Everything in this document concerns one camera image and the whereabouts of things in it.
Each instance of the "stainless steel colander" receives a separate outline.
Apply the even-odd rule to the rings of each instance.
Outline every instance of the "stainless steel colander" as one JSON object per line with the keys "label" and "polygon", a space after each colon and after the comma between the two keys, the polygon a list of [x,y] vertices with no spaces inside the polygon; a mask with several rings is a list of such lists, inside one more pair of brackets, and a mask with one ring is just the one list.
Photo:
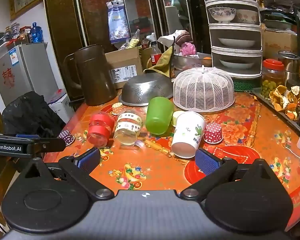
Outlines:
{"label": "stainless steel colander", "polygon": [[173,84],[160,73],[145,73],[130,78],[123,86],[119,101],[126,106],[147,106],[155,97],[172,98]]}

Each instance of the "black tray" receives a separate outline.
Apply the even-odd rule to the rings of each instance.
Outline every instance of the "black tray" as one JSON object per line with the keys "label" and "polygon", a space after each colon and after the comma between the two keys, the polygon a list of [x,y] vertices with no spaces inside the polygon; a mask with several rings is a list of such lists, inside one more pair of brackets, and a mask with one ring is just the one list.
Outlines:
{"label": "black tray", "polygon": [[271,102],[267,99],[265,99],[261,94],[261,88],[254,88],[251,93],[254,94],[256,97],[258,97],[259,99],[261,99],[262,102],[264,102],[266,105],[268,105],[269,107],[271,107],[273,109],[273,111],[278,115],[278,117],[283,117],[284,121],[287,122],[287,124],[292,127],[300,136],[300,126],[295,122],[295,121],[291,121],[283,112],[277,112],[274,109],[274,106],[271,104]]}

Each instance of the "white cup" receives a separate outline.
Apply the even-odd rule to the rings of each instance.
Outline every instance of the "white cup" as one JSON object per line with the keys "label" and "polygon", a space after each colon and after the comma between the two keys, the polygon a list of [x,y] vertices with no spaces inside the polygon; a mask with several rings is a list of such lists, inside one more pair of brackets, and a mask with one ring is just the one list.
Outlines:
{"label": "white cup", "polygon": [[181,114],[172,140],[172,152],[180,158],[194,157],[205,128],[206,121],[202,115],[192,111]]}

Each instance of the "pitcher handle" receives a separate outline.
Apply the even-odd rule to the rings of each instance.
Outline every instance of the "pitcher handle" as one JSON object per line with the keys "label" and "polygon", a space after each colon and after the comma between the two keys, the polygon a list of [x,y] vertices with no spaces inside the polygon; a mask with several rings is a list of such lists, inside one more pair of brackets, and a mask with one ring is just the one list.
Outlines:
{"label": "pitcher handle", "polygon": [[72,86],[73,88],[82,89],[81,85],[74,82],[71,78],[71,75],[70,75],[70,72],[69,72],[69,64],[68,64],[70,62],[70,60],[74,60],[74,54],[73,53],[66,56],[64,61],[63,61],[62,66],[63,66],[65,78],[66,78],[67,82],[69,83],[69,85]]}

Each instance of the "metal screw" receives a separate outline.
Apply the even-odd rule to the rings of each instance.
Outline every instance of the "metal screw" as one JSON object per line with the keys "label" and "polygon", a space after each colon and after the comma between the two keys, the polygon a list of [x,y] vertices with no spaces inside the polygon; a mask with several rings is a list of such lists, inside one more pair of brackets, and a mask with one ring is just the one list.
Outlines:
{"label": "metal screw", "polygon": [[183,191],[183,194],[187,197],[195,197],[199,195],[199,192],[194,188],[187,188]]}
{"label": "metal screw", "polygon": [[96,195],[98,197],[109,197],[111,195],[111,190],[109,190],[108,188],[98,189],[96,191]]}

